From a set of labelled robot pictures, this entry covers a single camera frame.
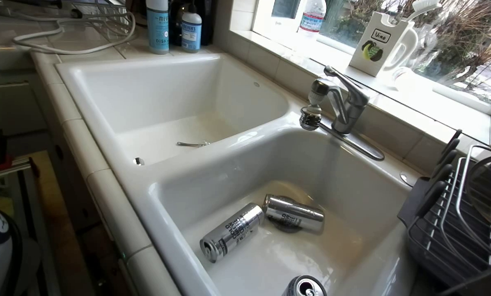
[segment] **wire dish rack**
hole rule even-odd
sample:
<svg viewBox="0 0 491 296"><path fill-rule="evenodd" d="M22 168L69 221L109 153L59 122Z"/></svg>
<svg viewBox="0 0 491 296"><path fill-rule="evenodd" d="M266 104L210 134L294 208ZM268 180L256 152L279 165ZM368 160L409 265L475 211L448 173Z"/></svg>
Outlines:
<svg viewBox="0 0 491 296"><path fill-rule="evenodd" d="M432 200L429 211L409 223L401 219L407 226L407 249L417 264L448 292L460 293L476 283L491 287L486 283L491 280L491 150L473 145L450 168L444 178L422 180L412 188L409 200Z"/></svg>

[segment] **cable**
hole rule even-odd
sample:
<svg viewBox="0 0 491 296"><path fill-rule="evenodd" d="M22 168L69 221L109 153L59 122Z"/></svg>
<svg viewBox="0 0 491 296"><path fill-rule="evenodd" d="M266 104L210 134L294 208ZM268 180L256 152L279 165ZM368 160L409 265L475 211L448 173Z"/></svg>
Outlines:
<svg viewBox="0 0 491 296"><path fill-rule="evenodd" d="M130 14L130 12L115 14L115 15L112 14L112 15L104 15L104 17L76 15L76 19L68 19L68 17L64 17L64 19L49 19L49 17L25 15L25 14L15 12L8 7L0 7L0 15L12 17L12 19L22 19L22 20L28 20L28 22L54 24L56 30L38 32L38 33L30 33L30 35L20 35L20 37L13 38L13 43L18 45L18 47L30 48L33 52L53 53L53 55L68 55L68 56L90 55L90 53L97 53L97 52L104 52L104 50L123 45L123 43L127 43L133 38L135 28L136 28L135 15ZM110 28L113 33L122 33L123 28L127 30L127 27L128 27L130 32L122 40L110 42L110 43L105 43L105 45L100 45L100 47L95 47L95 48L76 50L76 52L53 48L53 47L46 47L46 45L28 43L28 40L63 35L64 33L63 24L72 24L72 22L105 24L105 28Z"/></svg>
<svg viewBox="0 0 491 296"><path fill-rule="evenodd" d="M127 17L130 19L130 32L125 38L122 38L118 42L110 42L110 43L102 45L102 47L89 48L89 50L68 52L68 50L51 48L51 47L45 47L45 45L26 43L26 40L35 40L35 38L43 38L43 37L54 37L54 35L64 33L64 28L61 27L61 24L64 24L64 22L56 22L56 27L58 27L56 30L15 37L13 43L20 45L20 47L36 50L36 52L41 52L41 53L69 55L69 56L90 55L90 53L97 53L97 52L104 52L104 50L123 45L123 43L127 43L133 38L133 35L135 35L135 17L133 17L133 14L127 14Z"/></svg>

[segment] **tin can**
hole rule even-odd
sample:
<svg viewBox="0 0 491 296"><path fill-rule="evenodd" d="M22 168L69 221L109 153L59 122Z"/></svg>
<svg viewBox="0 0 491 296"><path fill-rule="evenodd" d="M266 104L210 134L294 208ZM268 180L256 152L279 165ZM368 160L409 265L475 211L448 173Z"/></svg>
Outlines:
<svg viewBox="0 0 491 296"><path fill-rule="evenodd" d="M306 229L315 234L324 232L324 213L317 208L301 204L288 196L266 195L265 214L269 221L289 229Z"/></svg>
<svg viewBox="0 0 491 296"><path fill-rule="evenodd" d="M304 277L296 277L288 290L283 293L283 296L327 296L327 292L324 290L324 287L309 275Z"/></svg>
<svg viewBox="0 0 491 296"><path fill-rule="evenodd" d="M240 213L233 214L210 234L201 239L199 246L209 262L215 264L227 257L263 223L265 213L258 204L250 203Z"/></svg>

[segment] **faucet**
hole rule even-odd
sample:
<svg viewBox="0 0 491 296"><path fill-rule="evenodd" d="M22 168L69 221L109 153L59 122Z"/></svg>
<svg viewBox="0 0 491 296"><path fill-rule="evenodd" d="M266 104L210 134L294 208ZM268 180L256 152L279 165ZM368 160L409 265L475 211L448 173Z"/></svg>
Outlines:
<svg viewBox="0 0 491 296"><path fill-rule="evenodd" d="M363 155L380 162L384 160L384 155L380 150L352 134L368 104L368 98L332 68L325 68L324 73L332 79L315 79L312 83L309 93L311 104L301 109L301 127L306 130L322 129ZM325 101L330 102L335 112L330 129L322 124L320 106Z"/></svg>

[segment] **sink basin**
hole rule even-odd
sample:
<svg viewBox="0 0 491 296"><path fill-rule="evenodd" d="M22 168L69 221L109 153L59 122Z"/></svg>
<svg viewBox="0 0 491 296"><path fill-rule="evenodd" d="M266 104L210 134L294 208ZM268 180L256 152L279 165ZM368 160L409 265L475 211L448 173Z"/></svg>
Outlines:
<svg viewBox="0 0 491 296"><path fill-rule="evenodd" d="M178 55L58 66L110 158L145 165L288 114L286 91L227 55Z"/></svg>
<svg viewBox="0 0 491 296"><path fill-rule="evenodd" d="M407 190L373 162L342 149L329 135L292 127L245 134L227 153L209 147L143 168L138 186L125 185L150 236L184 295L283 295L301 275L329 295L407 295L398 223ZM324 234L288 234L265 221L217 264L199 241L265 195L315 203Z"/></svg>
<svg viewBox="0 0 491 296"><path fill-rule="evenodd" d="M261 75L219 53L58 70L182 295L274 296L302 275L329 295L411 292L393 160L304 132L299 101ZM266 195L317 204L324 232L265 221L210 264L199 241Z"/></svg>

